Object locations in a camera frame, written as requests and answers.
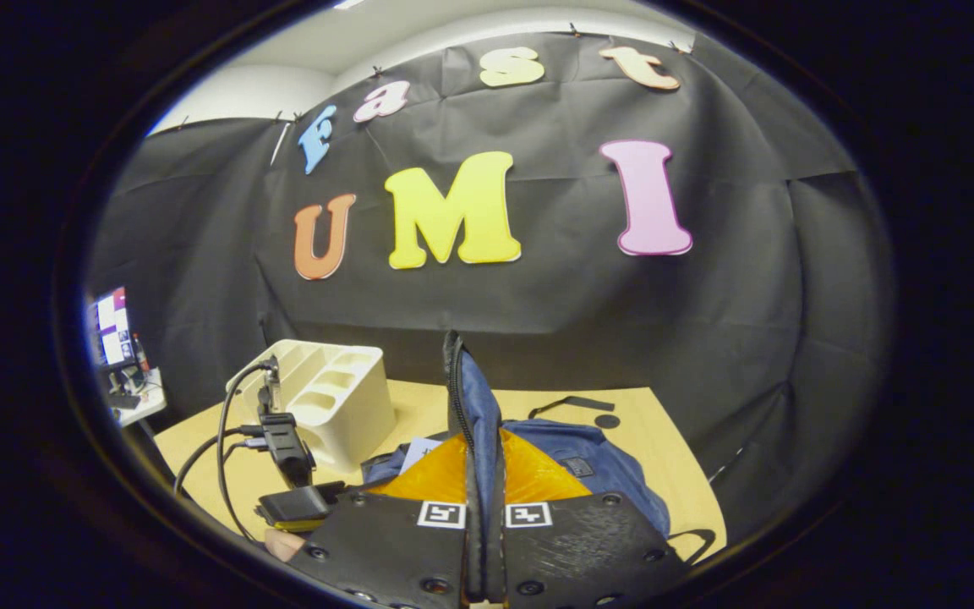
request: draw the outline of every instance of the pink letter i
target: pink letter i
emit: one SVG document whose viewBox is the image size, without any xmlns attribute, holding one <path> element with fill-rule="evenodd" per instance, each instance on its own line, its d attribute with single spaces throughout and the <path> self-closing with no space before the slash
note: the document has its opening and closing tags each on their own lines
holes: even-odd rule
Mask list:
<svg viewBox="0 0 974 609">
<path fill-rule="evenodd" d="M 627 228 L 619 235 L 619 250 L 628 255 L 679 255 L 693 246 L 693 238 L 679 225 L 671 198 L 668 146 L 641 140 L 607 142 L 599 154 L 615 162 L 626 198 Z"/>
</svg>

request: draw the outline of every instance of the yellow letter m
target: yellow letter m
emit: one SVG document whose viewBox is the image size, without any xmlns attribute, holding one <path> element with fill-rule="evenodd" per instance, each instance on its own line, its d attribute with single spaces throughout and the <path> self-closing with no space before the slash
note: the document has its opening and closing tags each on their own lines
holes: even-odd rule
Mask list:
<svg viewBox="0 0 974 609">
<path fill-rule="evenodd" d="M 395 247 L 390 254 L 394 269 L 417 269 L 426 262 L 426 251 L 419 246 L 416 230 L 423 235 L 430 253 L 445 263 L 464 223 L 464 242 L 457 257 L 479 265 L 484 262 L 509 262 L 521 257 L 521 244 L 510 235 L 506 213 L 506 170 L 513 167 L 513 156 L 504 151 L 486 151 L 464 159 L 449 195 L 430 181 L 426 171 L 416 167 L 398 171 L 386 180 L 393 193 Z"/>
</svg>

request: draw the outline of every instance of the desk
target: desk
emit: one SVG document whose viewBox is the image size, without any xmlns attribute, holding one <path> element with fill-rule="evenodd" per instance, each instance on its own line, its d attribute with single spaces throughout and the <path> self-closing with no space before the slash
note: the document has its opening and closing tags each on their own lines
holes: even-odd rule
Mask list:
<svg viewBox="0 0 974 609">
<path fill-rule="evenodd" d="M 414 436 L 429 436 L 446 428 L 445 387 L 403 381 L 389 381 L 389 387 L 397 423 L 375 454 L 393 451 L 398 444 L 408 442 Z M 504 420 L 524 420 L 530 409 L 564 398 L 568 394 L 615 405 L 615 412 L 612 414 L 619 417 L 620 424 L 614 429 L 604 429 L 604 436 L 641 463 L 647 485 L 668 504 L 672 534 L 691 529 L 711 529 L 716 535 L 715 541 L 704 553 L 703 559 L 726 545 L 727 536 L 720 505 L 683 436 L 671 423 L 652 390 L 646 387 L 576 392 L 495 391 Z M 542 413 L 537 419 L 595 425 L 593 420 L 602 414 L 602 411 L 596 409 L 561 405 Z M 178 472 L 186 458 L 216 433 L 219 421 L 220 404 L 159 433 L 156 442 L 167 465 Z M 242 423 L 243 420 L 232 409 L 228 415 L 228 427 L 236 427 Z M 236 436 L 230 436 L 228 440 L 235 438 Z M 229 529 L 235 529 L 217 489 L 214 455 L 216 452 L 212 448 L 202 455 L 190 470 L 183 486 L 206 512 L 212 513 L 213 517 Z M 225 471 L 228 494 L 231 495 L 239 520 L 243 521 L 251 535 L 262 539 L 267 527 L 265 521 L 254 513 L 258 497 L 287 489 L 273 459 L 267 452 L 259 453 L 240 448 L 228 459 Z M 314 472 L 315 483 L 336 480 L 343 480 L 349 485 L 363 483 L 359 471 L 339 473 L 318 466 Z M 670 543 L 684 559 L 703 546 L 703 541 L 695 535 L 676 537 Z"/>
<path fill-rule="evenodd" d="M 145 373 L 145 386 L 139 394 L 142 401 L 135 409 L 120 409 L 119 427 L 145 419 L 148 415 L 158 413 L 167 406 L 167 400 L 163 397 L 163 384 L 160 381 L 159 369 L 148 370 Z M 216 423 L 213 424 L 213 432 L 216 433 Z"/>
</svg>

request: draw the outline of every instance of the red bottle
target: red bottle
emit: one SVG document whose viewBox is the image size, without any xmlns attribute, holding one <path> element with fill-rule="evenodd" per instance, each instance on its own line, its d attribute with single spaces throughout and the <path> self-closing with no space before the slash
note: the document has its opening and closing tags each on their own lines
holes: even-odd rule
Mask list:
<svg viewBox="0 0 974 609">
<path fill-rule="evenodd" d="M 135 355 L 138 355 L 138 366 L 140 366 L 142 371 L 148 371 L 148 359 L 145 357 L 145 349 L 142 349 L 142 342 L 136 334 L 134 334 L 134 347 L 138 350 L 135 352 Z"/>
</svg>

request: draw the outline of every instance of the finger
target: finger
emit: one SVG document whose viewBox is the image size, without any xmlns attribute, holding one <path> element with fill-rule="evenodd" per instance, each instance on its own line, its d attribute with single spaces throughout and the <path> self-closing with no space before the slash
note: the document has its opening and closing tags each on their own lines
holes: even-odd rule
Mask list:
<svg viewBox="0 0 974 609">
<path fill-rule="evenodd" d="M 291 533 L 277 531 L 277 529 L 265 530 L 265 549 L 283 562 L 289 562 L 291 557 L 295 556 L 295 552 L 305 543 L 306 540 L 298 535 L 291 535 Z"/>
</svg>

